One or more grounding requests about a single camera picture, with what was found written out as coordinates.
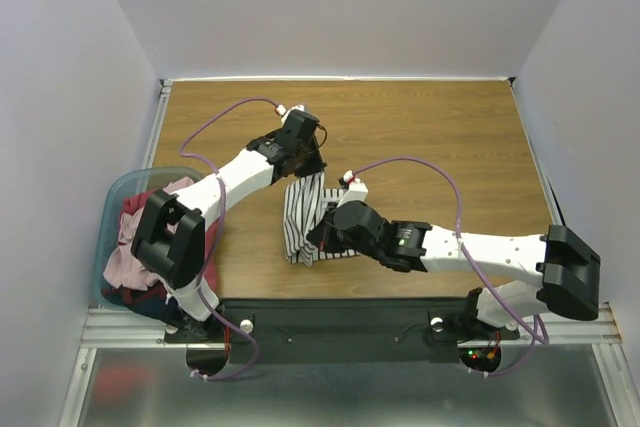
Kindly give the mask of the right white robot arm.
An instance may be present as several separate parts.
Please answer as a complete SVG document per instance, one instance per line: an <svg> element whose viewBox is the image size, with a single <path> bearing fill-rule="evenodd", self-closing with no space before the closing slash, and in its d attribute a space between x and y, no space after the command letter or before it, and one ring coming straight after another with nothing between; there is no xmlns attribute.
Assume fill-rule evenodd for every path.
<svg viewBox="0 0 640 427"><path fill-rule="evenodd" d="M508 278L470 294L460 325L472 337L545 312L576 321L598 317L600 256L563 225L550 226L544 235L457 233L389 221L364 202L349 201L325 214L306 238L326 253L353 250L395 272L471 271L481 281Z"/></svg>

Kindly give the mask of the black white striped tank top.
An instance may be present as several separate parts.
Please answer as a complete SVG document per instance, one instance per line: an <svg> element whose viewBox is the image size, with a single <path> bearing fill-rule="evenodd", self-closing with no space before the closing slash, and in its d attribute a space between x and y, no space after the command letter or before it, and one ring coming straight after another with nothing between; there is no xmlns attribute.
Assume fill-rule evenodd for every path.
<svg viewBox="0 0 640 427"><path fill-rule="evenodd" d="M311 266L316 261L355 257L354 250L321 252L306 236L319 224L331 204L343 196L340 189L325 188L325 173L297 178L284 191L283 231L289 263Z"/></svg>

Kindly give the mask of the pink tank top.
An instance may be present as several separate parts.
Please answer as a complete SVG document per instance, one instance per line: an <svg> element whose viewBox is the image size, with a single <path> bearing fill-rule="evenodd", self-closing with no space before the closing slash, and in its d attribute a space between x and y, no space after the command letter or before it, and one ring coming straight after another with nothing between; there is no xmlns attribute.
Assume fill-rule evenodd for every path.
<svg viewBox="0 0 640 427"><path fill-rule="evenodd" d="M103 278L111 287L145 292L158 282L159 277L148 271L131 253L131 244L144 206L152 193L154 190L148 190L128 197L123 202L119 215L117 247L111 253L103 272Z"/></svg>

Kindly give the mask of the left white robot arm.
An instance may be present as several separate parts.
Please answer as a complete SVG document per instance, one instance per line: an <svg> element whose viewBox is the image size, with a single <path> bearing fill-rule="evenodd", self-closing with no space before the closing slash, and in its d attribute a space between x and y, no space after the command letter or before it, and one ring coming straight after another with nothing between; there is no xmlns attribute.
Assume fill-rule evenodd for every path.
<svg viewBox="0 0 640 427"><path fill-rule="evenodd" d="M186 313L199 340L215 339L223 318L219 299L204 280L207 231L221 230L226 212L283 177L324 170L316 131L323 126L302 107L279 112L281 126L248 142L230 162L171 194L158 190L142 210L131 253L157 275Z"/></svg>

